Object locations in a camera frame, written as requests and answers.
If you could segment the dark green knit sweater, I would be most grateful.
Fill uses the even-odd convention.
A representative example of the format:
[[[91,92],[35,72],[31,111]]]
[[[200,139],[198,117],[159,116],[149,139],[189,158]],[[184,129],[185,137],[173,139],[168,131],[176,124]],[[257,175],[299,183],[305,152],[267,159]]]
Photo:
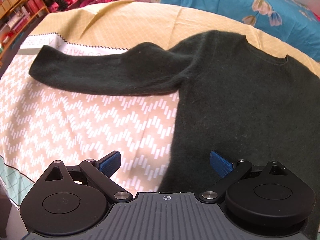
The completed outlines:
[[[44,46],[29,70],[76,93],[179,93],[170,161],[156,193],[94,187],[54,161],[24,198],[26,239],[315,239],[319,227],[319,77],[244,35],[200,33],[164,50],[69,56]],[[252,164],[227,190],[211,151]]]

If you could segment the yellow and pink patterned quilt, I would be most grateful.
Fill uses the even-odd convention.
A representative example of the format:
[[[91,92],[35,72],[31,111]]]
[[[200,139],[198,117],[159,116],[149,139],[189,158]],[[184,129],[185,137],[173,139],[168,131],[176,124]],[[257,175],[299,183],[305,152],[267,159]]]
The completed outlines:
[[[168,49],[212,29],[244,34],[255,47],[319,73],[316,61],[281,40],[197,9],[120,1],[47,15],[1,77],[1,189],[12,204],[21,204],[54,160],[77,165],[118,150],[113,179],[131,193],[156,191],[169,160],[178,94],[99,96],[47,87],[29,75],[42,46],[73,56],[122,53],[145,41]]]

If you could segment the blue floral bedsheet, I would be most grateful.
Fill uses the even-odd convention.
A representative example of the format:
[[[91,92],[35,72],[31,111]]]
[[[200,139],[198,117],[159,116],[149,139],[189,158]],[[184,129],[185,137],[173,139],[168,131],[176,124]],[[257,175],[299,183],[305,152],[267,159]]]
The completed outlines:
[[[252,25],[319,61],[319,20],[296,0],[151,0],[219,14]]]

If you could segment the wooden shelf with boxes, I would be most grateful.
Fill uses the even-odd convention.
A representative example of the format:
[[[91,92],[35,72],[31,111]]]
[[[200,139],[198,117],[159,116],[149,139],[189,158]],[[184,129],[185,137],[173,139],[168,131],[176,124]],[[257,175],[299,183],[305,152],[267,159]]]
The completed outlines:
[[[1,61],[25,29],[48,13],[44,0],[1,0]]]

